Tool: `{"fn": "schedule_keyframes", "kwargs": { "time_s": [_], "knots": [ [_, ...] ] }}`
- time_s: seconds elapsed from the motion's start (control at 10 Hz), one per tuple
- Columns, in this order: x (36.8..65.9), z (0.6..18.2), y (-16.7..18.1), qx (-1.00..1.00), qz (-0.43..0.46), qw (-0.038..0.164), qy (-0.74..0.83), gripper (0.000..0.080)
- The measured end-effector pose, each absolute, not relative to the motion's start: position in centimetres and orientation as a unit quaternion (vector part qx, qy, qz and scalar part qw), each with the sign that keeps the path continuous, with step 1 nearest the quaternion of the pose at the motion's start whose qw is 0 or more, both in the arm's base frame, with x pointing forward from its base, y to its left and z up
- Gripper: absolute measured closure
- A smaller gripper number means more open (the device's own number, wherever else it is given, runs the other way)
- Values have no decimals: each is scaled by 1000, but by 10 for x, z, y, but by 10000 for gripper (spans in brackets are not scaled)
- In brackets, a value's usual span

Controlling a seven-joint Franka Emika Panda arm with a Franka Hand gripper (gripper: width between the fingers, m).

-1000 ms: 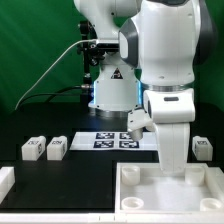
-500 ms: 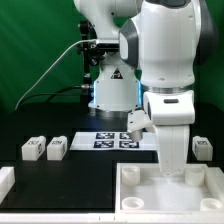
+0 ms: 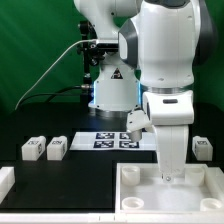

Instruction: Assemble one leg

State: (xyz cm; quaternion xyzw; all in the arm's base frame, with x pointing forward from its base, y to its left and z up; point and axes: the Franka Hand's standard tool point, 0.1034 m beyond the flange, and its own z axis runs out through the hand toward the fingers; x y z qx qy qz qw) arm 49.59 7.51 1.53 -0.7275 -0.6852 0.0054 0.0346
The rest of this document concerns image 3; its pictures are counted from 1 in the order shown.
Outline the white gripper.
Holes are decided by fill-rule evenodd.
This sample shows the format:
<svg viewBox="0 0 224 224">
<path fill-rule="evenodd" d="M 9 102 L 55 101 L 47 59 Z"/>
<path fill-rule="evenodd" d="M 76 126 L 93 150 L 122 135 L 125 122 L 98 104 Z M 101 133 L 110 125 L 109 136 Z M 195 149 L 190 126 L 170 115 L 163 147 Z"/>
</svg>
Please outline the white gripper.
<svg viewBox="0 0 224 224">
<path fill-rule="evenodd" d="M 155 135 L 159 170 L 171 183 L 171 176 L 181 174 L 185 166 L 189 125 L 194 122 L 193 92 L 144 92 L 143 110 Z"/>
</svg>

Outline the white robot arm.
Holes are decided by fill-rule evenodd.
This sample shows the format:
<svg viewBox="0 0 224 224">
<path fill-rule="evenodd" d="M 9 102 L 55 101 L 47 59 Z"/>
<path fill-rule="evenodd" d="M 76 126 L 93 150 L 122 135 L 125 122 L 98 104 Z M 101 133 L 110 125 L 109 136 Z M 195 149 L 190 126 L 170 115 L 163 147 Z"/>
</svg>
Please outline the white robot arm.
<svg viewBox="0 0 224 224">
<path fill-rule="evenodd" d="M 132 141 L 151 132 L 164 181 L 183 172 L 194 122 L 192 67 L 211 54 L 205 0 L 73 0 L 96 32 L 100 66 L 89 109 L 126 115 Z"/>
</svg>

